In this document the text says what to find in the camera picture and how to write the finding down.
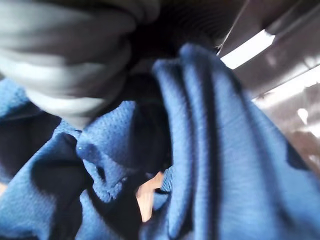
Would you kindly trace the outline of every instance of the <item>bright light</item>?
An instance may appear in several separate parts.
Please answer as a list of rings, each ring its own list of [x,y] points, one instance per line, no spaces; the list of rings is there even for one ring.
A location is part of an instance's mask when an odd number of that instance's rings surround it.
[[[244,44],[223,56],[221,60],[228,68],[236,69],[269,47],[274,39],[275,35],[271,35],[265,30],[262,30]]]
[[[296,113],[301,118],[302,122],[307,125],[308,111],[304,108],[299,108]]]
[[[307,130],[309,130],[316,138],[320,137],[320,123],[308,126]]]
[[[254,102],[261,108],[268,108],[317,83],[320,83],[320,65],[267,92],[264,99],[255,98]]]

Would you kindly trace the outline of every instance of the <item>blue garment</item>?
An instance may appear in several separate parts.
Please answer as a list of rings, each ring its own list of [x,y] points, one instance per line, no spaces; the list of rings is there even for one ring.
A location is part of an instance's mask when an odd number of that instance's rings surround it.
[[[54,130],[10,80],[0,95],[1,174],[17,172],[0,198],[2,239],[320,239],[318,179],[207,49],[187,44],[153,77],[131,77],[82,132]],[[170,162],[141,224],[135,190]]]

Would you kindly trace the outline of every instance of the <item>metal surface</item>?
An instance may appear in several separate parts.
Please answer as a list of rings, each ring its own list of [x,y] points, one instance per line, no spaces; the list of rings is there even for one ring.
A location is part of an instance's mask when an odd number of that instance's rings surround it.
[[[234,70],[255,98],[320,64],[320,6]]]

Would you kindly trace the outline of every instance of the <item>gray sleeve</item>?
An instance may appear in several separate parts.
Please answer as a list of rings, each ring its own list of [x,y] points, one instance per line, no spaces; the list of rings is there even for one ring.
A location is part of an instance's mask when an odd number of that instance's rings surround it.
[[[115,98],[131,58],[127,36],[159,14],[158,0],[0,2],[0,72],[30,100],[83,128]]]

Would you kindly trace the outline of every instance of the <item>blue fabric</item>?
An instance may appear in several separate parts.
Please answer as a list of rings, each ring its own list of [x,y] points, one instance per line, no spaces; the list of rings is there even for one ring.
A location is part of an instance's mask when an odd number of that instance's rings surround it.
[[[9,80],[0,93],[1,174],[23,165],[0,198],[1,239],[320,239],[318,179],[207,49],[158,60],[84,131],[61,121],[46,143],[53,117]],[[44,145],[26,159],[30,138]],[[170,161],[142,224],[135,190]]]

